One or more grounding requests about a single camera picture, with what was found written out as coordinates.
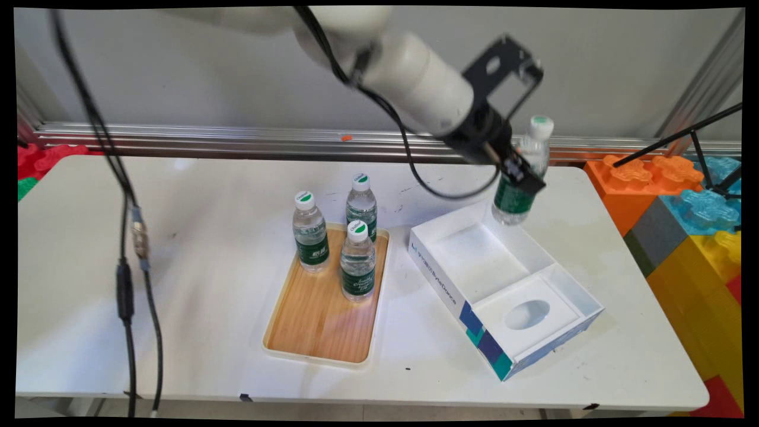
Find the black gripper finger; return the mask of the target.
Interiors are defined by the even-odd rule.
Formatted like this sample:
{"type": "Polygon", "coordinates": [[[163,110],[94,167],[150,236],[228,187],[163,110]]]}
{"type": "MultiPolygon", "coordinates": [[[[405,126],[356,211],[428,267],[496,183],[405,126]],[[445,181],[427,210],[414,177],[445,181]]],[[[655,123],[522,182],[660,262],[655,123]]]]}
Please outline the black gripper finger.
{"type": "Polygon", "coordinates": [[[547,185],[518,151],[509,151],[506,155],[502,161],[502,174],[516,189],[531,196],[541,192],[547,185]]]}

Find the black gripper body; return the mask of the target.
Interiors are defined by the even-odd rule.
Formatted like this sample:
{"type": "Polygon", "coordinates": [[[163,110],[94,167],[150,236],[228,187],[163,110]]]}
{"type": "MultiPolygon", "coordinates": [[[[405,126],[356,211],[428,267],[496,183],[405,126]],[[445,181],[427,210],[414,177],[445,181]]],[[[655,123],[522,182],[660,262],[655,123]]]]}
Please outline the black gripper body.
{"type": "Polygon", "coordinates": [[[472,164],[502,165],[515,156],[512,125],[493,106],[472,106],[459,122],[441,132],[441,140],[472,164]]]}

